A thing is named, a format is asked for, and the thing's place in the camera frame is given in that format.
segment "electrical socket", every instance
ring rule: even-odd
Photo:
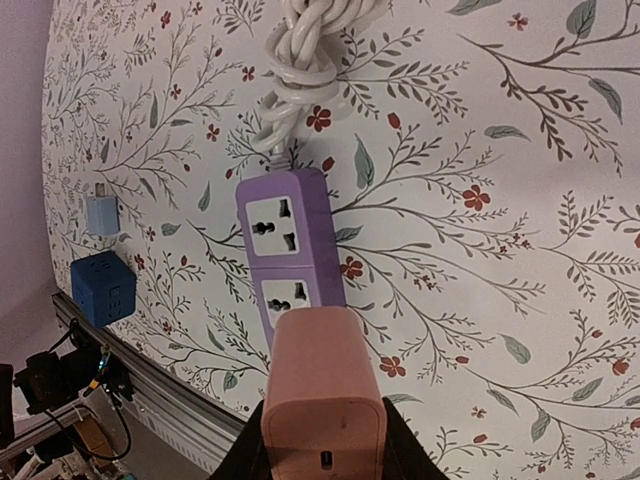
[[[327,265],[339,273],[324,174],[276,171],[240,182],[238,218],[251,269]]]
[[[300,252],[291,198],[258,200],[246,204],[253,251],[259,257]]]
[[[309,289],[304,280],[265,280],[262,282],[262,294],[273,328],[289,310],[311,306]]]
[[[271,347],[278,319],[296,308],[344,307],[346,299],[338,271],[322,268],[258,268],[251,271],[262,326]]]

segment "black cable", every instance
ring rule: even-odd
[[[71,323],[69,324],[69,330],[67,330],[67,332],[62,336],[62,338],[60,340],[58,340],[53,347],[51,347],[49,349],[49,353],[53,353],[60,345],[62,345],[64,342],[67,341],[67,339],[73,335],[73,332],[76,331],[76,328],[78,328],[78,326],[80,325],[80,323],[78,322],[77,318],[74,318],[73,320],[71,320]]]
[[[127,448],[124,449],[124,452],[122,452],[120,455],[116,455],[115,457],[105,457],[103,455],[99,455],[97,453],[90,452],[87,449],[85,449],[84,447],[78,445],[76,443],[76,441],[73,439],[73,437],[71,437],[71,435],[69,435],[67,433],[67,430],[66,430],[65,426],[62,425],[62,423],[60,423],[60,420],[58,420],[58,418],[53,413],[51,413],[49,410],[45,410],[44,413],[51,420],[53,420],[56,423],[56,425],[58,425],[58,427],[60,427],[60,431],[62,431],[62,433],[64,433],[64,435],[71,441],[73,446],[77,450],[79,450],[81,453],[84,453],[85,455],[89,455],[91,457],[95,457],[95,458],[97,458],[99,460],[105,460],[107,462],[115,462],[116,460],[122,460],[127,455],[129,455],[129,453],[131,453],[131,448],[133,446],[133,441],[132,441],[132,438],[131,438],[131,430],[129,430],[129,425],[127,425],[127,421],[124,419],[124,416],[122,415],[122,412],[116,406],[116,398],[115,398],[114,394],[109,392],[109,395],[111,396],[111,403],[113,403],[113,406],[116,409],[116,413],[118,414],[118,417],[120,418],[120,423],[122,424],[122,427],[124,428],[125,434],[127,435]]]

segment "pink charger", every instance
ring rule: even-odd
[[[386,435],[358,317],[341,307],[284,314],[262,415],[273,480],[380,480]]]

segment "green leaf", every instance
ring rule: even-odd
[[[531,139],[522,133],[520,129],[512,127],[511,125],[494,125],[492,127],[488,127],[484,131],[484,134],[487,137],[494,138],[496,140],[507,137],[519,137],[531,141]]]
[[[236,374],[233,372],[227,372],[226,375],[224,376],[224,391],[226,392],[227,390],[233,390],[234,388],[236,388],[238,386],[238,377],[236,377]]]
[[[151,197],[153,197],[153,199],[157,202],[158,199],[156,198],[156,192],[153,191],[153,187],[151,187],[151,184],[147,181],[147,179],[140,177],[140,184],[144,187],[144,189],[147,192],[149,192],[149,195],[151,195]]]
[[[531,425],[531,439],[533,443],[536,443],[544,436],[550,423],[551,417],[549,414],[544,410],[539,410],[538,419]]]
[[[160,227],[160,229],[162,230],[162,236],[170,237],[171,235],[174,235],[178,230],[180,230],[181,226],[182,225],[180,224],[172,225],[170,223],[163,223],[162,227]]]
[[[390,62],[389,60],[382,60],[381,58],[376,58],[373,63],[382,68],[392,68],[396,66],[394,62]]]
[[[596,21],[596,0],[586,0],[573,9],[567,18],[567,30],[578,38],[587,38]]]
[[[184,118],[176,118],[175,120],[171,120],[172,127],[181,127],[182,125],[188,125],[189,123],[193,123],[191,120],[186,120]]]
[[[362,225],[359,227],[345,227],[336,232],[336,243],[348,242],[360,235]]]
[[[589,80],[589,86],[604,97],[622,125],[622,98],[615,88],[599,78]]]
[[[391,400],[391,403],[393,403],[394,405],[402,402],[424,403],[419,398],[413,397],[411,395],[407,395],[406,393],[394,393],[393,395],[386,395],[386,398]]]
[[[601,383],[602,383],[602,377],[592,380],[581,389],[576,390],[573,393],[571,400],[573,400],[574,402],[584,402],[587,398],[593,395],[593,393],[598,389]]]
[[[518,411],[516,410],[515,405],[511,400],[507,398],[506,395],[498,392],[497,390],[492,390],[492,389],[487,390],[487,393],[491,395],[493,398],[495,398],[500,405],[502,405],[503,407],[507,407],[509,410],[513,411],[513,413],[520,416],[518,414]]]
[[[151,105],[151,113],[149,114],[149,126],[156,128],[158,126],[158,97],[153,94],[153,104]]]
[[[636,478],[640,478],[640,467],[636,468],[630,474],[617,478],[616,480],[635,480]]]
[[[631,397],[631,398],[627,398],[624,402],[624,404],[627,407],[630,407],[631,405],[637,405],[638,403],[640,403],[640,395],[636,395],[635,397]]]
[[[213,345],[218,349],[218,350],[222,350],[224,352],[224,345],[222,345],[218,339],[216,338],[216,336],[213,334],[213,332],[211,331],[211,329],[209,327],[207,327],[207,333],[209,334],[209,341],[211,343],[213,343]]]
[[[515,358],[520,365],[526,365],[531,360],[531,352],[522,343],[509,335],[500,335],[504,339],[504,346],[507,348],[513,358]]]
[[[209,203],[211,203],[211,182],[207,182],[207,188],[202,194],[202,198],[198,202],[198,208],[201,212],[204,212],[207,208],[209,208]]]
[[[481,8],[496,5],[501,1],[502,0],[460,0],[458,4],[447,13],[457,16],[468,15],[476,10],[480,10]]]
[[[102,163],[107,163],[107,158],[109,158],[109,143],[110,140],[107,138],[107,141],[104,142],[102,146],[102,150],[100,150],[100,160],[102,160]]]
[[[364,146],[360,137],[356,134],[356,140],[358,141],[358,149],[356,150],[355,162],[356,173],[358,174],[358,188],[364,190],[366,187],[370,187],[375,177],[375,167],[373,166],[373,160],[367,147]]]

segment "metal frame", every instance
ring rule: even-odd
[[[127,367],[135,390],[125,409],[179,453],[207,472],[216,470],[235,442],[244,422],[231,411],[144,358],[107,329],[94,328],[73,300],[53,295],[58,321],[69,327],[78,319],[81,328]]]
[[[91,416],[91,411],[82,405],[79,401],[62,407],[53,413],[60,423],[65,427],[84,420]],[[60,427],[56,425],[48,417],[41,415],[41,418],[33,426],[29,427],[25,432],[17,436],[14,442],[5,450],[0,450],[0,463],[12,459],[21,454],[25,450],[37,445],[47,438],[55,435],[60,431]]]

